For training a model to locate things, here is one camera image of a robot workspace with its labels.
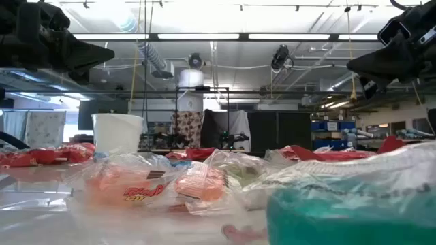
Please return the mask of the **silver flexible air duct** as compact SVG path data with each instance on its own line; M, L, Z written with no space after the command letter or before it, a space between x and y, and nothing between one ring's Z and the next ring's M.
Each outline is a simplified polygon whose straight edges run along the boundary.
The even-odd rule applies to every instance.
M117 26L123 33L135 33L139 30L138 21L130 12L121 19ZM140 39L136 41L136 48L157 71L163 71L167 67L166 62L151 43Z

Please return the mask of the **blue storage bin shelf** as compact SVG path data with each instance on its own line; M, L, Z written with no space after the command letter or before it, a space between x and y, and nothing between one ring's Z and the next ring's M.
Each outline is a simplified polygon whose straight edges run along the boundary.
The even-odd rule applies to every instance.
M333 150L344 150L356 147L355 128L354 121L313 120L311 122L313 149L329 147Z

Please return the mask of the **white floral curtain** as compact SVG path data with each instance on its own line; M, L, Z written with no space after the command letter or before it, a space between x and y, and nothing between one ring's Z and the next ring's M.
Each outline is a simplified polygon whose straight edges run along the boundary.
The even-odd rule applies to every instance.
M30 148L57 148L63 143L66 112L31 111L27 114L25 143Z

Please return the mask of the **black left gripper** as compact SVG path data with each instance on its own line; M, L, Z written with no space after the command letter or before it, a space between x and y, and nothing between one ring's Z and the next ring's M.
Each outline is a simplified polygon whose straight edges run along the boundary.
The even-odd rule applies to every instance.
M113 59L115 53L77 39L68 29L50 29L48 4L0 0L0 67L70 70L74 82L88 85L89 69Z

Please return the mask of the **long ceiling light strip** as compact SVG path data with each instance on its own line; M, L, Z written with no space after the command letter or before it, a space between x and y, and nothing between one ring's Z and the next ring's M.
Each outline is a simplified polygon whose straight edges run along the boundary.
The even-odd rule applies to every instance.
M158 41L286 41L286 42L377 42L376 34L340 33L75 33L84 41L133 41L145 39Z

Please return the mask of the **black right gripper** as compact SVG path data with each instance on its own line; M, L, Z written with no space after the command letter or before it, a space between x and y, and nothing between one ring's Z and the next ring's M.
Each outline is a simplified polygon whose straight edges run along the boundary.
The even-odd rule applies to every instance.
M407 43L390 42L347 63L350 71L362 76L359 80L366 99L377 92L375 82L436 80L436 0L407 7L399 20L409 32Z

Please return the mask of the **black curved bar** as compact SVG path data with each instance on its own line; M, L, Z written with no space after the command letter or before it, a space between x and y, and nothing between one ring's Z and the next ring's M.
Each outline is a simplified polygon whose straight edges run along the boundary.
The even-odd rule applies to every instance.
M30 146L28 146L27 144L25 144L23 141L21 141L20 139L14 137L13 135L10 135L8 133L5 133L3 131L0 131L0 140L3 140L4 142L6 142L7 144L10 144L11 146L19 149L19 150L23 150L23 149L28 149L30 148Z

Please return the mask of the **red Skittles pack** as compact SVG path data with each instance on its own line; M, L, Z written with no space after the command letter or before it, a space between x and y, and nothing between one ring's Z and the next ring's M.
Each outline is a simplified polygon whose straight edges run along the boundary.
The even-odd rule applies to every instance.
M204 161L215 151L215 148L187 148L185 153L192 161Z
M387 152L392 152L398 148L405 145L405 142L401 139L397 139L394 135L388 136L383 144L378 148L377 154L383 154Z
M59 153L55 150L46 149L33 149L28 152L32 160L38 165L52 165L56 158L59 157Z
M34 167L38 163L29 152L0 153L0 166L4 168Z
M84 163L94 155L95 146L88 142L66 144L57 148L57 152L70 163Z
M313 152L301 146L286 146L279 149L279 152L287 159L299 161L351 161L356 159L364 159L375 155L374 152L356 151L356 150L342 150L342 151L326 151L326 152Z

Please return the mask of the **white plastic bucket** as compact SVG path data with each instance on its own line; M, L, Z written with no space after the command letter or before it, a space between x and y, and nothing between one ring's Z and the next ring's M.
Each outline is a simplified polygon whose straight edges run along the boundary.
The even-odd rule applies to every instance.
M134 153L139 149L144 119L131 114L93 114L95 151L105 154Z

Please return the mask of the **white hanging cloth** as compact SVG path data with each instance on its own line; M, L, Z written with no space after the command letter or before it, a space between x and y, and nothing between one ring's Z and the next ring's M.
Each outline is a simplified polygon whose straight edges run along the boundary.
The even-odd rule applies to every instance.
M244 110L230 112L229 134L237 135L243 133L249 139L241 142L234 142L236 149L243 148L245 152L251 151L251 132L249 128L248 113Z

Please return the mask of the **black metal frame stand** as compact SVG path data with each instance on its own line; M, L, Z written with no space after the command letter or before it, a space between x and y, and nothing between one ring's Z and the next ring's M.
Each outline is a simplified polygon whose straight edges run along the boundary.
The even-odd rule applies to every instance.
M176 94L176 100L175 100L176 108L175 108L174 113L179 112L179 110L178 110L178 94L179 94L179 89L177 89L176 91L177 91L177 94ZM217 90L216 90L215 88L211 88L211 87L209 87L209 86L196 86L196 87L194 87L193 92L196 93L196 94L203 94L203 95L204 95L204 93L207 93L207 92L217 92Z

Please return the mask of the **black hanging cloth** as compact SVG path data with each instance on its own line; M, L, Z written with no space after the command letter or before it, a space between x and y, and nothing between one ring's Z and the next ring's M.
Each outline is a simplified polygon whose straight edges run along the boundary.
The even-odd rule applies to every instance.
M220 136L221 128L217 124L214 112L206 109L202 121L200 132L200 146L202 148L221 148Z

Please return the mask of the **white cylindrical tank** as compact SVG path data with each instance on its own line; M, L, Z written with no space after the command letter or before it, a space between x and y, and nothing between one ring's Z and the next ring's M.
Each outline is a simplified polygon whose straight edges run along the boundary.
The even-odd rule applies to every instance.
M204 74L196 69L184 69L178 77L178 110L183 112L202 111L204 107L203 94L193 92L194 87L204 84Z

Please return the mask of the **plain pale curtain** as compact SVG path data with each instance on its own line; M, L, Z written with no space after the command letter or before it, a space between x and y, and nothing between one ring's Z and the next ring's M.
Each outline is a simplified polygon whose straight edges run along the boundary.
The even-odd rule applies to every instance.
M27 123L27 111L4 111L3 131L23 141Z

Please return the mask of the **brown dotted cloth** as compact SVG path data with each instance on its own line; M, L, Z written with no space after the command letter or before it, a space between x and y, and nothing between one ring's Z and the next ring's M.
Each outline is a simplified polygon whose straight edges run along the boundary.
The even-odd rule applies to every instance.
M188 148L200 147L203 119L204 113L202 111L173 113L172 129L185 137L188 141Z

